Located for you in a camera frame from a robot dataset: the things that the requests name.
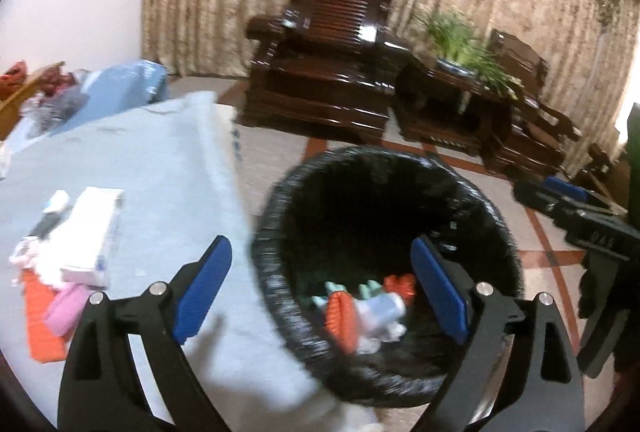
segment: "blue part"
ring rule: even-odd
[[[105,68],[87,88],[84,106],[50,135],[168,98],[166,69],[147,60]]]
[[[465,301],[420,238],[411,245],[411,264],[443,332],[462,345],[469,335]]]
[[[560,195],[569,197],[574,201],[578,201],[579,203],[587,203],[588,195],[587,191],[584,188],[571,185],[568,182],[563,181],[562,179],[558,179],[557,177],[548,176],[542,181],[542,186],[548,188],[549,190],[554,190],[555,192],[560,193]]]
[[[180,345],[195,336],[204,322],[220,286],[231,268],[231,243],[222,237],[178,301],[174,317],[174,339]]]

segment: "metal screw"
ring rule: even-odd
[[[164,282],[154,282],[149,286],[149,293],[155,296],[159,296],[166,291],[166,284]]]
[[[549,293],[545,293],[545,292],[540,293],[538,295],[538,299],[540,300],[540,303],[542,303],[545,306],[550,306],[550,305],[553,305],[554,303],[554,298]]]
[[[494,287],[489,284],[489,282],[478,282],[476,284],[476,291],[481,295],[488,297],[489,295],[494,294]]]
[[[89,297],[89,303],[92,306],[97,306],[103,300],[104,300],[104,293],[102,291],[96,291],[95,293],[91,293],[91,296]]]

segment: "dark wooden chair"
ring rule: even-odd
[[[631,167],[627,161],[626,150],[622,151],[616,162],[612,162],[597,143],[589,145],[588,153],[591,161],[575,174],[571,182],[627,208]]]
[[[580,131],[567,116],[540,102],[548,65],[530,46],[501,31],[492,31],[488,49],[522,87],[515,87],[518,98],[511,108],[495,109],[492,134],[482,145],[484,165],[494,172],[515,167],[541,176],[555,174],[565,157],[562,141],[578,141]]]
[[[241,118],[329,125],[379,142],[394,81],[410,55],[388,32],[391,0],[290,0],[282,16],[252,18],[259,40]]]

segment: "trash can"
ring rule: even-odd
[[[419,285],[406,334],[373,354],[342,352],[310,302],[326,281],[356,293],[368,279],[412,272],[410,245],[423,233],[475,281],[522,296],[522,265],[500,212],[436,155],[327,151],[271,192],[252,243],[260,289],[287,348],[343,401],[430,402],[459,350]]]

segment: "green plant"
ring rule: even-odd
[[[515,97],[511,88],[511,76],[495,61],[494,56],[476,37],[474,25],[458,11],[431,14],[414,13],[433,41],[437,56],[478,72],[478,80],[493,88],[500,95]]]

